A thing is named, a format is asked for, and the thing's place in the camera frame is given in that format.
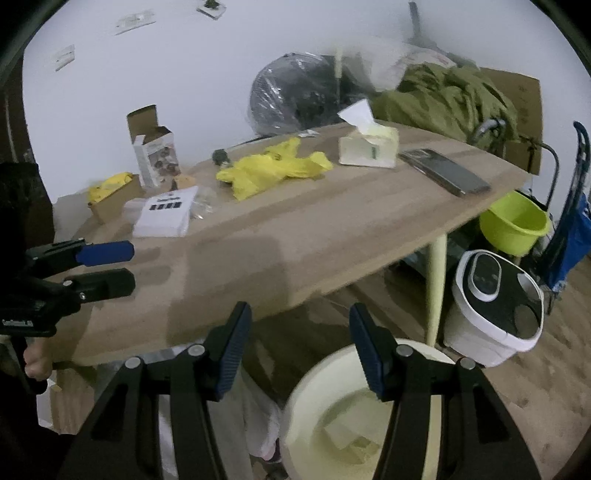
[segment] green cloth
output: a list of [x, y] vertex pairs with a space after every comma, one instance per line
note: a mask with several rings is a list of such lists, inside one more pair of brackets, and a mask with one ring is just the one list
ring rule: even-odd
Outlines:
[[[518, 140], [517, 110], [492, 81], [474, 67], [446, 69], [433, 63], [410, 66], [397, 90], [372, 101], [374, 117], [422, 128], [466, 142], [489, 118], [507, 122], [505, 140]], [[478, 147], [488, 150], [489, 132]]]

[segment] green bucket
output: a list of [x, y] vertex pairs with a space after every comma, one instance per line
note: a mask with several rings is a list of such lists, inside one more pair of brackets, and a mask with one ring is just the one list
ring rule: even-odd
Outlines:
[[500, 251], [523, 257], [550, 230], [548, 214], [521, 193], [510, 192], [480, 215], [480, 229]]

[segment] white wall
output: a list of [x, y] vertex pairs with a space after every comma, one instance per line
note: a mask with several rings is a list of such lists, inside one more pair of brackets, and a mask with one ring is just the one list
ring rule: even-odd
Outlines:
[[[351, 35], [411, 35], [406, 0], [225, 0], [213, 21], [193, 0], [70, 0], [25, 52], [24, 103], [31, 144], [53, 201], [123, 170], [137, 170], [126, 115], [151, 103], [185, 164], [252, 138], [248, 97], [256, 73], [294, 50], [322, 51]], [[478, 65], [540, 79], [544, 141], [561, 158], [552, 205], [566, 197], [576, 136], [591, 128], [591, 79], [554, 24], [529, 0], [419, 0], [423, 30]], [[120, 17], [154, 8], [157, 22], [119, 36]], [[52, 55], [74, 43], [59, 72]], [[534, 193], [545, 200], [552, 159]]]

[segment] small brown cardboard box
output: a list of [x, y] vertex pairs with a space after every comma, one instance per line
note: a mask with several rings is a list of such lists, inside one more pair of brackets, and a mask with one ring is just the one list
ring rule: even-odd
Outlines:
[[181, 173], [173, 133], [158, 125], [155, 105], [131, 112], [127, 124], [144, 187], [159, 188], [167, 179]]
[[100, 202], [89, 203], [88, 206], [100, 223], [107, 223], [121, 215], [123, 205], [127, 201], [143, 196], [144, 191], [139, 183], [139, 176], [134, 175], [133, 180], [123, 185], [120, 189], [115, 190]]
[[[502, 70], [482, 69], [495, 86], [513, 102], [517, 109], [517, 131], [535, 140], [542, 140], [542, 97], [540, 81], [519, 73]], [[513, 165], [538, 175], [540, 173], [541, 152], [536, 149], [530, 162], [527, 143], [507, 142], [505, 159]]]

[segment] smartphone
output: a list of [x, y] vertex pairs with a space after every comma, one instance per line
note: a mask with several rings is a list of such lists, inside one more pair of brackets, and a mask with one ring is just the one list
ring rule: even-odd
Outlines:
[[468, 193], [485, 192], [491, 188], [478, 175], [430, 148], [407, 150], [398, 155], [458, 197]]

